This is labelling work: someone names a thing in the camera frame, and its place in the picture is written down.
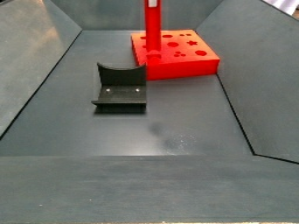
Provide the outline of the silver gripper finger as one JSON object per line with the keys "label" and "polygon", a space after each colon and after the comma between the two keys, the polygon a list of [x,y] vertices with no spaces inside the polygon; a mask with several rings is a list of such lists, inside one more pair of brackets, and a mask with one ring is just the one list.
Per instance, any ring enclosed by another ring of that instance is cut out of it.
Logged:
{"label": "silver gripper finger", "polygon": [[148,0],[148,7],[156,7],[157,6],[157,0]]}

